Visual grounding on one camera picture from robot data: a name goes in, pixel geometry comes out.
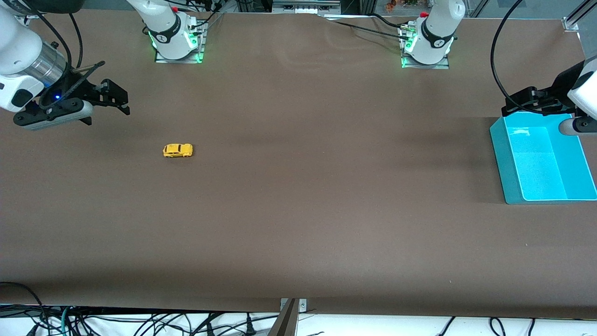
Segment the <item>turquoise container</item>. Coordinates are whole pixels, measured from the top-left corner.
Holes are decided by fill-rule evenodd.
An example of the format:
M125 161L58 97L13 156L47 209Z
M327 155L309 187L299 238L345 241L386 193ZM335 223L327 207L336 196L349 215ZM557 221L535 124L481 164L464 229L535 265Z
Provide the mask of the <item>turquoise container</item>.
M559 124L570 114L517 112L490 128L507 204L568 204L597 200L578 136Z

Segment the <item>silver cylinder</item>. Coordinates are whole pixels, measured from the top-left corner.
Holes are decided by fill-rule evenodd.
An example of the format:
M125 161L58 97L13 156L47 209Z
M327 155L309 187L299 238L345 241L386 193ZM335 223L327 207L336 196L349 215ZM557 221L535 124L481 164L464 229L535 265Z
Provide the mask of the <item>silver cylinder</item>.
M38 58L25 70L23 75L30 75L49 87L56 83L66 69L66 61L62 54L44 42Z

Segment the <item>brown table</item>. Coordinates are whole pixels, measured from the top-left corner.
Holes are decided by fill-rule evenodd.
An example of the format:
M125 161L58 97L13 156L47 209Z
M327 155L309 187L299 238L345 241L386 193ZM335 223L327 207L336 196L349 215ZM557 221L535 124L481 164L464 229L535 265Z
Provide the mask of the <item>brown table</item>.
M0 114L2 279L52 304L597 312L597 205L504 203L498 20L464 20L451 69L425 71L401 69L391 38L312 15L227 14L201 65L154 64L134 12L77 18L84 63L107 62L92 81L128 90L131 115L30 132ZM68 16L50 20L76 58ZM583 54L557 20L513 20L496 58L515 92ZM195 155L163 158L171 142ZM597 140L583 143L597 171Z

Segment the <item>yellow toy car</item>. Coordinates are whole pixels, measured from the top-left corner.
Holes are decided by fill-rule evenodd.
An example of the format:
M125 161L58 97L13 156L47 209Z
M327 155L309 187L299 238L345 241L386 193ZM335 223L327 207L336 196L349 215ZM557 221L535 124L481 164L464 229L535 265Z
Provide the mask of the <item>yellow toy car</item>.
M165 157L190 157L193 155L193 145L190 143L171 143L164 146Z

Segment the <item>white floor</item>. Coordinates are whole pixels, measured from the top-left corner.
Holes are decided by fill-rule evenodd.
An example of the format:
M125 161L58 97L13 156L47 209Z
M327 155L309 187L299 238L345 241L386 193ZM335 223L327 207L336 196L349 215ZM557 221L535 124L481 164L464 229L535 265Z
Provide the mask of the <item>white floor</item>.
M253 318L269 316L272 313L252 313ZM119 315L114 318L127 319L148 319L149 315ZM193 328L203 319L206 314L190 314ZM239 324L245 322L245 313L230 313L216 319L212 326ZM297 327L297 336L313 336L322 333L322 336L367 336L367 335L391 335L391 336L436 336L438 335L449 317L418 317L418 316L367 316L367 315L327 315L327 314L301 314ZM254 328L259 336L266 335L267 330L273 325L275 319L254 322ZM133 336L139 323L118 323L107 322L98 319L88 320L101 336ZM502 319L507 336L527 336L530 326L529 319ZM53 321L59 326L60 321ZM173 324L181 326L186 330L189 325L186 319L181 318ZM29 318L5 318L0 319L1 336L25 336L33 322ZM216 335L225 329L217 329ZM231 331L226 335L238 335L238 331ZM47 335L45 330L39 330L37 335ZM158 333L159 336L181 335L175 329L166 328ZM446 336L469 336L487 335L493 336L486 317L457 317L452 323ZM597 336L597 322L578 320L537 320L533 329L533 336Z

